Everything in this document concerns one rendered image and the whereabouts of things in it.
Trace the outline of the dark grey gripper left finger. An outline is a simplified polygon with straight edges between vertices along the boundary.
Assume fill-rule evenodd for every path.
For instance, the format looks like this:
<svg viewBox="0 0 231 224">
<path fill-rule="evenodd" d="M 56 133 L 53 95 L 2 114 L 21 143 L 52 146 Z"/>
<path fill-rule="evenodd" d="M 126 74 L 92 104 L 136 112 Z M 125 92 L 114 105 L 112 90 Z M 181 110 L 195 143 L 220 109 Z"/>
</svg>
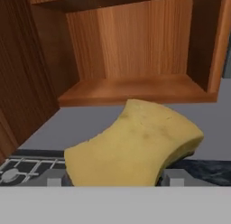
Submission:
<svg viewBox="0 0 231 224">
<path fill-rule="evenodd" d="M 69 178 L 65 169 L 47 170 L 38 178 L 30 180 L 29 183 L 31 184 L 31 186 L 72 186 L 71 179 Z"/>
</svg>

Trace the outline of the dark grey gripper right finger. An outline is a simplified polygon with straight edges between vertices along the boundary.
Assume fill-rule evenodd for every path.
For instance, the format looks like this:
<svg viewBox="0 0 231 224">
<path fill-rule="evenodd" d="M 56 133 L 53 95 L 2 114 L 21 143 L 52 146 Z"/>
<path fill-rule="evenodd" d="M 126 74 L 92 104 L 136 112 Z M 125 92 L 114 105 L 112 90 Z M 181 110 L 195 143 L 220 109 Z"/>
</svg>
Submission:
<svg viewBox="0 0 231 224">
<path fill-rule="evenodd" d="M 194 178 L 183 169 L 165 169 L 157 184 L 170 187 L 208 186 L 207 182 Z"/>
</svg>

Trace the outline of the yellow sponge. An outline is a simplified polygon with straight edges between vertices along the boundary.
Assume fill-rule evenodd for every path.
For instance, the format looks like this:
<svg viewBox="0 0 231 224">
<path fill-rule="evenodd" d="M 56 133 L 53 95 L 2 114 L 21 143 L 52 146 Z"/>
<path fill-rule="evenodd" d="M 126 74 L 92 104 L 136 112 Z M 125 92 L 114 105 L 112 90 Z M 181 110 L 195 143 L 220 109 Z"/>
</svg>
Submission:
<svg viewBox="0 0 231 224">
<path fill-rule="evenodd" d="M 116 121 L 64 151 L 75 186 L 154 186 L 171 163 L 195 152 L 204 134 L 164 105 L 129 99 Z"/>
</svg>

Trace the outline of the wooden cabinet door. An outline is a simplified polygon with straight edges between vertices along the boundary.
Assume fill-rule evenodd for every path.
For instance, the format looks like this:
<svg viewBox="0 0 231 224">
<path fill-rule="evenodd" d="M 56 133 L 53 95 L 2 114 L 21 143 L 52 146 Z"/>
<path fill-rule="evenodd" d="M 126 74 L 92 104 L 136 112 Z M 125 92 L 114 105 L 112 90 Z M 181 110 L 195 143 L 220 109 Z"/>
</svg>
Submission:
<svg viewBox="0 0 231 224">
<path fill-rule="evenodd" d="M 0 0 L 0 163 L 58 110 L 29 0 Z"/>
</svg>

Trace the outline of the wooden cabinet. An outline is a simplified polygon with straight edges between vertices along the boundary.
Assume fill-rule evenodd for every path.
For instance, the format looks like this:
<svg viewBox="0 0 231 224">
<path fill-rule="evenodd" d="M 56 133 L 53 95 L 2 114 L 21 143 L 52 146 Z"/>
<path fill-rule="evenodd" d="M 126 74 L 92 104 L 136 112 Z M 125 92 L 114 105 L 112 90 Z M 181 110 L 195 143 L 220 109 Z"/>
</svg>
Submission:
<svg viewBox="0 0 231 224">
<path fill-rule="evenodd" d="M 231 0 L 30 0 L 63 107 L 215 102 Z"/>
</svg>

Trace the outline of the black hob with grey grates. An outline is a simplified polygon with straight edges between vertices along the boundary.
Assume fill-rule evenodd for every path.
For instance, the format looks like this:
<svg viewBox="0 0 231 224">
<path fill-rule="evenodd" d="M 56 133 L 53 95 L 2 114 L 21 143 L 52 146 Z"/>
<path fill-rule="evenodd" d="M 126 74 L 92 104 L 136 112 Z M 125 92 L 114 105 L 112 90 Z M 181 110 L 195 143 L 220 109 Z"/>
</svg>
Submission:
<svg viewBox="0 0 231 224">
<path fill-rule="evenodd" d="M 64 168 L 63 151 L 18 150 L 0 164 L 0 186 L 17 186 L 39 178 L 47 170 Z"/>
</svg>

